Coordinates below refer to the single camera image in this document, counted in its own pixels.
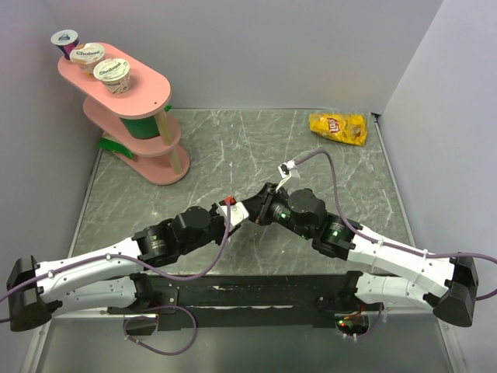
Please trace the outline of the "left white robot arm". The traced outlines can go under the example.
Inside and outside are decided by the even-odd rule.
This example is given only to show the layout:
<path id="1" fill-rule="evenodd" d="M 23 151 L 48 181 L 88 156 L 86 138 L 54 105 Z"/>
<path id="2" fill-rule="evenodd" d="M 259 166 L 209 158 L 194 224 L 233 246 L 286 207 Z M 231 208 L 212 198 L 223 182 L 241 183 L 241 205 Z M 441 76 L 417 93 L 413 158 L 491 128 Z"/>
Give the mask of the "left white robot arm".
<path id="1" fill-rule="evenodd" d="M 98 307 L 131 307 L 146 312 L 154 293 L 141 272 L 168 274 L 162 267 L 211 242 L 224 246 L 230 234 L 249 217 L 242 203 L 224 200 L 210 210 L 188 208 L 174 218 L 147 227 L 131 237 L 90 253 L 38 262 L 18 259 L 6 283 L 13 332 L 42 326 L 55 315 Z"/>

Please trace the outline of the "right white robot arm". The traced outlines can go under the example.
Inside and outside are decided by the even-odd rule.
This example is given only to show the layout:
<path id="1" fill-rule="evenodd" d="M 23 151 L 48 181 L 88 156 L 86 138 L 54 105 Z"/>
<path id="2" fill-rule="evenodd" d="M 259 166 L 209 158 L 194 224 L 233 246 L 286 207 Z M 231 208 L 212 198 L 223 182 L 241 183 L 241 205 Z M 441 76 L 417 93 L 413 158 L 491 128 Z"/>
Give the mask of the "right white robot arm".
<path id="1" fill-rule="evenodd" d="M 356 283 L 340 289 L 347 309 L 363 303 L 419 307 L 451 325 L 469 327 L 477 301 L 474 260 L 464 256 L 438 258 L 386 239 L 355 221 L 327 210 L 325 202 L 305 188 L 288 193 L 266 183 L 242 204 L 257 225 L 277 223 L 311 241 L 320 254 L 359 265 Z"/>

